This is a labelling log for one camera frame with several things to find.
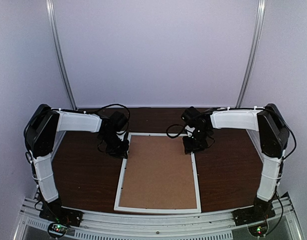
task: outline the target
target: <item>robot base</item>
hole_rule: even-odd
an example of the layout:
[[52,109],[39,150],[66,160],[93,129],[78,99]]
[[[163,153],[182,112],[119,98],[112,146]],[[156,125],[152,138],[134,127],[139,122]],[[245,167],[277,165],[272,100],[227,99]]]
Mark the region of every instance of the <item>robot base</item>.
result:
[[[266,212],[267,219],[276,216],[275,211],[273,210],[273,205],[270,204],[270,210]],[[247,208],[240,208],[232,212],[234,223],[236,226],[252,224],[256,222],[261,222],[265,220],[264,215],[256,215],[255,214],[255,207],[247,207]]]
[[55,218],[55,216],[46,208],[44,205],[41,208],[41,212],[39,217],[42,219],[46,219],[52,222],[59,222],[62,225],[69,225],[74,227],[79,227],[83,218],[83,212],[68,208],[61,208],[61,217],[59,221]]

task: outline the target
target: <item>white backdrop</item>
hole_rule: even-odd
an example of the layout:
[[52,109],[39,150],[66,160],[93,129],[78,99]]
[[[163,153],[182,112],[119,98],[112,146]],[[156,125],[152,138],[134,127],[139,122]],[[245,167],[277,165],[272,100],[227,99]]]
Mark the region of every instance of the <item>white backdrop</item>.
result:
[[25,197],[37,191],[24,128],[37,107],[70,108],[45,0],[0,0],[0,240],[13,239]]
[[257,0],[55,0],[77,106],[234,106],[257,8]]

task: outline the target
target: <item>curved edge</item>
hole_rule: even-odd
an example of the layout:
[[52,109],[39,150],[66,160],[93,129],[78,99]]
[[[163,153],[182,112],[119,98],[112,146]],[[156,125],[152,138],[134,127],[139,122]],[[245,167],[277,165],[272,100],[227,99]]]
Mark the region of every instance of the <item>curved edge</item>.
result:
[[50,27],[52,31],[55,51],[57,55],[57,62],[59,65],[60,74],[61,74],[61,78],[64,84],[64,88],[69,98],[72,109],[77,110],[78,108],[77,108],[77,105],[76,105],[76,102],[73,96],[72,89],[70,87],[67,71],[65,68],[65,62],[64,62],[62,50],[60,47],[59,35],[58,35],[57,24],[56,24],[56,16],[55,16],[55,10],[54,10],[54,0],[46,0],[46,7],[47,7],[47,15],[49,18]]
[[261,38],[263,25],[264,25],[265,6],[266,6],[266,0],[259,0],[256,20],[255,20],[255,25],[254,25],[253,38],[252,38],[252,43],[251,43],[251,48],[250,48],[249,59],[248,59],[248,63],[247,63],[245,73],[244,73],[243,82],[242,82],[242,85],[241,85],[238,100],[237,100],[237,103],[236,103],[236,106],[235,106],[236,108],[241,107],[242,102],[243,102],[244,97],[245,97],[245,94],[246,94],[246,90],[247,90],[249,80],[251,78],[252,70],[253,70],[253,67],[254,67],[255,59],[256,59],[256,53],[257,53],[257,49],[258,49],[258,45],[259,45],[259,40]]

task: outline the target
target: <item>brown board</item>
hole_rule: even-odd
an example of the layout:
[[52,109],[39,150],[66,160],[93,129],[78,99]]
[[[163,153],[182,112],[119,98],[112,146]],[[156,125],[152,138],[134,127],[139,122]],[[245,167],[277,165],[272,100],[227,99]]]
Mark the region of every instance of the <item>brown board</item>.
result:
[[192,156],[184,153],[181,137],[132,135],[123,170],[119,207],[201,209],[200,199],[199,206],[196,199],[196,169]]

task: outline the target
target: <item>white frame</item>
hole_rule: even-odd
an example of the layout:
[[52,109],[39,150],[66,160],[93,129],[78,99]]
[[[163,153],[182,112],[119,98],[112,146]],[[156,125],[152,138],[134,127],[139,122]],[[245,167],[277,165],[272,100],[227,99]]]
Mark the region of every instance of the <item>white frame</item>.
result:
[[[167,137],[166,133],[143,133],[143,132],[130,132],[128,135],[128,140],[131,143],[132,136],[158,136],[158,137]],[[142,214],[200,214],[202,212],[202,207],[200,203],[200,193],[199,193],[199,184],[198,184],[198,175],[196,168],[196,159],[195,154],[191,153],[191,163],[192,163],[192,173],[194,180],[194,190],[195,190],[195,199],[197,208],[191,209],[153,209],[153,208],[135,208],[135,207],[124,207],[119,206],[122,187],[125,178],[125,167],[127,165],[127,159],[124,158],[121,165],[119,182],[116,192],[116,197],[114,201],[113,209],[119,212],[129,212],[129,213],[142,213]]]

